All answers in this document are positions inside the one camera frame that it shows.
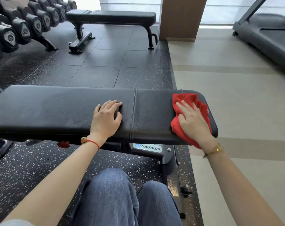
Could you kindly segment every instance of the sleeve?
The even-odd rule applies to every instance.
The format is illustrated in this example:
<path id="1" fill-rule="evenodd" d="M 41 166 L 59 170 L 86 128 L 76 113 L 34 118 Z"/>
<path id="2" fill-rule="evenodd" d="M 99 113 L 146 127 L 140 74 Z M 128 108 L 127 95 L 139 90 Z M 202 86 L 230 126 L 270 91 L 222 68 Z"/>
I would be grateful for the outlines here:
<path id="1" fill-rule="evenodd" d="M 34 226 L 34 225 L 24 220 L 9 220 L 1 223 L 0 226 Z"/>

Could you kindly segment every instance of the treadmill belt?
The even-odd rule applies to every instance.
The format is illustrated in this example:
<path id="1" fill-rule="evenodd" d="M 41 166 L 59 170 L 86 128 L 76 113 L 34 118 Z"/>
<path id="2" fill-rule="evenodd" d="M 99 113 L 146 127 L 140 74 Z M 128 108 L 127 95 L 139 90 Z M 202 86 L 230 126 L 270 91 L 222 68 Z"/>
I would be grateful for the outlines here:
<path id="1" fill-rule="evenodd" d="M 285 30 L 267 30 L 261 29 L 260 33 L 271 38 L 273 41 L 285 46 Z"/>

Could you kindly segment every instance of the treadmill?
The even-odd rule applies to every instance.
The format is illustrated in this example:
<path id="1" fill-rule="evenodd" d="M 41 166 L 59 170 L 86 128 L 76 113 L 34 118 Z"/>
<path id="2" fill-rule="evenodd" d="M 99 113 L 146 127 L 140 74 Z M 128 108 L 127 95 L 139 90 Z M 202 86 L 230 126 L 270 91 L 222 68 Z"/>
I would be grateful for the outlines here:
<path id="1" fill-rule="evenodd" d="M 254 14 L 266 0 L 256 0 L 243 17 L 235 22 L 233 36 L 252 44 L 275 63 L 285 68 L 285 16 Z"/>

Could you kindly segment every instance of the forearm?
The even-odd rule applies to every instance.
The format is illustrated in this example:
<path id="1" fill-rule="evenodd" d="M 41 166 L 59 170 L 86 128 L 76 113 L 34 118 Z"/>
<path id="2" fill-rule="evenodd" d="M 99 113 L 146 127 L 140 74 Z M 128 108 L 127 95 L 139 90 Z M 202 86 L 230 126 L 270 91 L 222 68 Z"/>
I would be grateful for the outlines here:
<path id="1" fill-rule="evenodd" d="M 209 142 L 207 148 L 215 145 Z M 225 152 L 208 156 L 228 208 L 238 226 L 284 225 Z"/>
<path id="2" fill-rule="evenodd" d="M 98 147 L 91 142 L 81 145 L 47 175 L 4 221 L 22 219 L 35 226 L 57 225 L 97 150 Z"/>

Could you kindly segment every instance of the black bench pad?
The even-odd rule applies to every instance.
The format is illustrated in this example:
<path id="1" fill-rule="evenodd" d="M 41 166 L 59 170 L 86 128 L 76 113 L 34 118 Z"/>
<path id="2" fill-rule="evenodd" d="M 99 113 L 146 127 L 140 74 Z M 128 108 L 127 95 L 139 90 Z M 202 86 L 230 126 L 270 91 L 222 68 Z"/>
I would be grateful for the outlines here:
<path id="1" fill-rule="evenodd" d="M 66 13 L 70 22 L 81 22 L 83 24 L 123 24 L 152 26 L 156 22 L 154 12 L 132 12 L 132 11 L 90 11 L 71 10 Z"/>
<path id="2" fill-rule="evenodd" d="M 14 85 L 0 93 L 0 138 L 65 141 L 80 144 L 90 130 L 96 105 L 117 99 L 122 124 L 108 142 L 185 144 L 171 130 L 172 94 L 187 90 L 117 89 Z M 213 136 L 216 123 L 209 113 Z"/>

